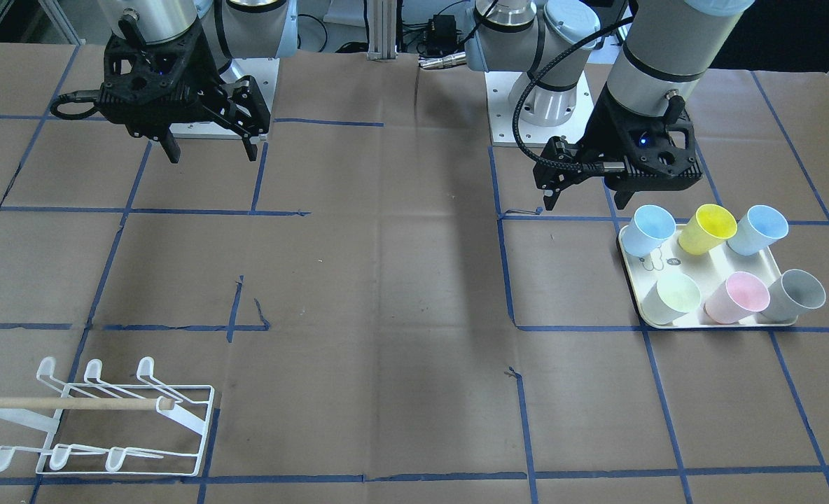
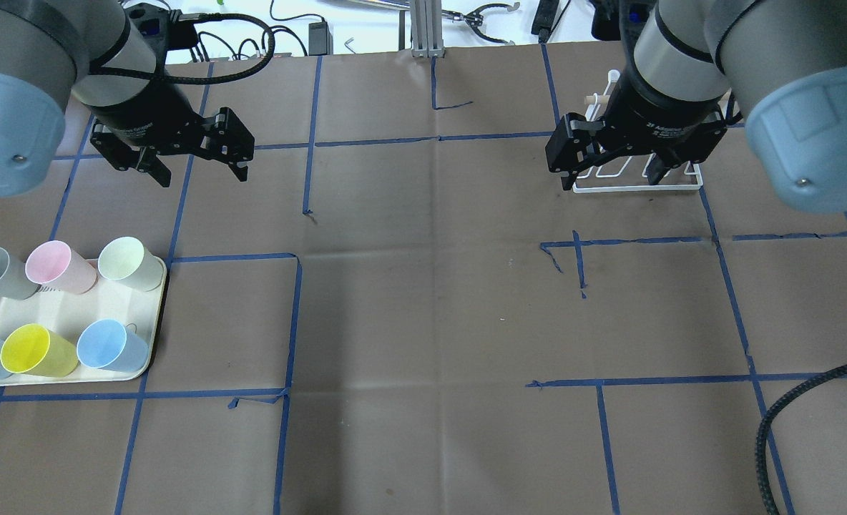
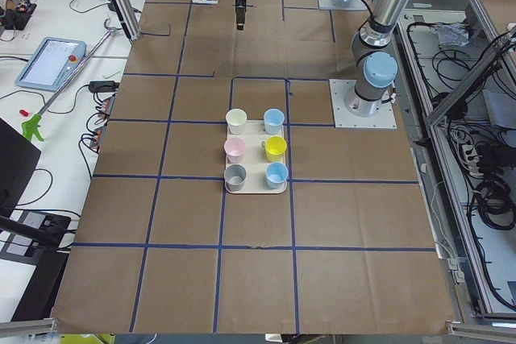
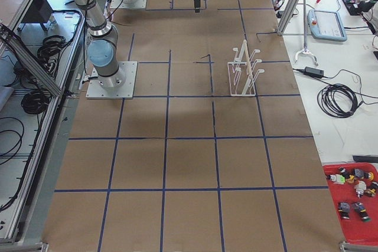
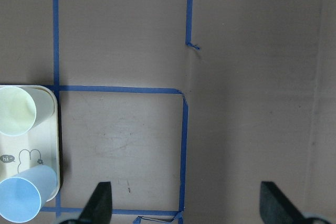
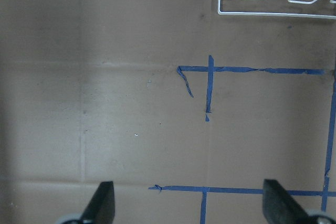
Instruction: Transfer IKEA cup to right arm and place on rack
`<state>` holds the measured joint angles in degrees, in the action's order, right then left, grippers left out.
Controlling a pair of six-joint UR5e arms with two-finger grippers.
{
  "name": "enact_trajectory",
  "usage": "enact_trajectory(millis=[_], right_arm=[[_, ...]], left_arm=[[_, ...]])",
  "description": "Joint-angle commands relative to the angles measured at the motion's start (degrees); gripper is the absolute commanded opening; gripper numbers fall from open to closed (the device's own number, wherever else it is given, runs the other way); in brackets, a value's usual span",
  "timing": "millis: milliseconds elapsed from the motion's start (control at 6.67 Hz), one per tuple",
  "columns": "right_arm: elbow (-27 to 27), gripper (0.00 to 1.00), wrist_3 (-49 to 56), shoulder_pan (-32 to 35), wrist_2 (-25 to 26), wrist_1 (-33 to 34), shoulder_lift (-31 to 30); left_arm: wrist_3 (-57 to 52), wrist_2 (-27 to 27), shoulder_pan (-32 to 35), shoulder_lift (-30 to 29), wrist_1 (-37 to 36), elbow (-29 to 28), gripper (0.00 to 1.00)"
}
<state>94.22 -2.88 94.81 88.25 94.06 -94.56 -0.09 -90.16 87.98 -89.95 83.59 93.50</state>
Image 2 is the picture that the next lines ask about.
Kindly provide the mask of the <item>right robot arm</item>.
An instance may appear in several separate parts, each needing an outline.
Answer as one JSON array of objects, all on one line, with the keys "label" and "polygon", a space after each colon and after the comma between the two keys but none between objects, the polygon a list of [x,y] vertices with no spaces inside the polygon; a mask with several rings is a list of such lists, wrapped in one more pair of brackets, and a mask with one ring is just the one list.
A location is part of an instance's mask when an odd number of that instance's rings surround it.
[{"label": "right robot arm", "polygon": [[594,1],[593,34],[620,40],[625,67],[604,113],[565,114],[545,153],[571,190],[590,167],[652,156],[705,161],[743,122],[787,205],[847,211],[847,1]]}]

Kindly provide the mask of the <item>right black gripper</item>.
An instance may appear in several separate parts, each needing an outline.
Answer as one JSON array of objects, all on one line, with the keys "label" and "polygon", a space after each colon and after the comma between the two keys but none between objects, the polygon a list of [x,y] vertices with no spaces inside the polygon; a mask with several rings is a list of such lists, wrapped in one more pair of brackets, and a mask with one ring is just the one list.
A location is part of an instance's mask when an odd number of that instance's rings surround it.
[{"label": "right black gripper", "polygon": [[653,186],[676,167],[707,160],[727,129],[718,100],[688,102],[665,97],[639,75],[623,75],[602,118],[589,121],[578,113],[561,117],[545,146],[545,157],[562,189],[571,190],[579,173],[609,161],[607,151],[655,153],[645,169]]}]

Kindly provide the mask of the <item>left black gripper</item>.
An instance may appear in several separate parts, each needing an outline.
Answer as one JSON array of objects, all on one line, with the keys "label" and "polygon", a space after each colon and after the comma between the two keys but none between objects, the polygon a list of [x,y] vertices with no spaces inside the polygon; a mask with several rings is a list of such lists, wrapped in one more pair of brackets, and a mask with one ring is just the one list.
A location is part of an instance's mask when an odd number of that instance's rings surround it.
[{"label": "left black gripper", "polygon": [[148,174],[168,188],[172,174],[156,153],[162,151],[221,162],[238,182],[248,180],[255,138],[229,107],[201,117],[178,85],[149,81],[127,101],[90,110],[94,115],[90,143],[113,169]]}]

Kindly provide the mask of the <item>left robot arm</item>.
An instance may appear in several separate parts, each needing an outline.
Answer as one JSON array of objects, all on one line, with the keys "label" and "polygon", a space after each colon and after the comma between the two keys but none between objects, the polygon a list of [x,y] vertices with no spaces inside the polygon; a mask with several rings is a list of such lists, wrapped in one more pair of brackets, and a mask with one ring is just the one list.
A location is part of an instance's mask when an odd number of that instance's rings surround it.
[{"label": "left robot arm", "polygon": [[244,182],[253,134],[231,108],[198,114],[180,86],[253,76],[270,55],[213,78],[165,68],[168,52],[197,43],[195,25],[224,20],[261,24],[247,14],[185,14],[146,3],[0,1],[0,198],[44,181],[71,99],[93,115],[90,144],[113,169],[135,170],[166,188],[172,173],[162,157],[194,155],[224,163]]}]

